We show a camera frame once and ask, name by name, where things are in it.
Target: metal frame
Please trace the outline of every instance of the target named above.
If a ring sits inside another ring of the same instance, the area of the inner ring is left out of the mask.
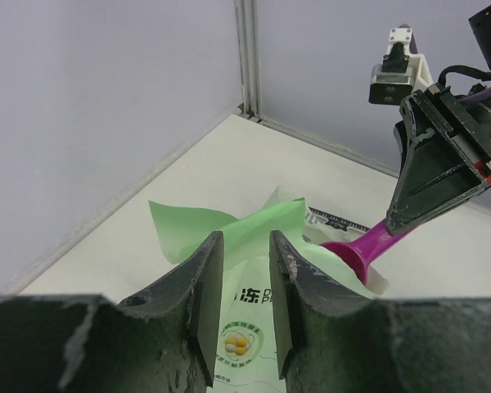
[[[243,112],[260,118],[260,77],[256,0],[235,0],[242,74]]]

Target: bag logo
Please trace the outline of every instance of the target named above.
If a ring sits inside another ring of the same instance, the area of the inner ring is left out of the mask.
[[[272,303],[273,296],[271,295],[271,289],[265,288],[254,289],[254,288],[243,288],[240,298],[238,295],[235,295],[235,300],[243,301],[244,303],[254,303],[254,304],[264,304],[264,303]]]
[[[220,335],[217,360],[232,368],[243,368],[260,353],[264,333],[252,323],[231,322]]]

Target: white table surface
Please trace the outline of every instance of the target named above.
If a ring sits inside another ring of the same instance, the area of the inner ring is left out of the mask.
[[[384,218],[395,183],[232,115],[22,294],[100,292],[118,302],[167,273],[172,266],[161,254],[149,200],[240,218],[283,185],[312,207],[372,226]],[[373,266],[390,281],[385,297],[491,296],[491,215],[459,207],[411,233]]]

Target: purple plastic funnel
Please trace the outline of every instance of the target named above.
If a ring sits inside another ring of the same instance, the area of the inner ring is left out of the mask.
[[[398,236],[393,236],[387,232],[383,219],[354,242],[326,242],[322,246],[337,254],[354,270],[358,279],[365,285],[367,283],[367,271],[372,261],[384,254],[411,231],[412,229]]]

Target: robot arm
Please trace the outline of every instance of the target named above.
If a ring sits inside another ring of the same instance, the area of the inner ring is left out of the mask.
[[[491,70],[491,6],[472,16],[470,24]],[[433,84],[425,57],[412,53],[412,40],[409,28],[391,30],[369,93],[370,103],[399,106],[403,119],[394,127],[401,165],[385,221],[391,235],[491,188],[491,88],[476,85],[467,95],[455,96],[445,86],[449,72],[482,81],[490,81],[491,72],[454,65]]]

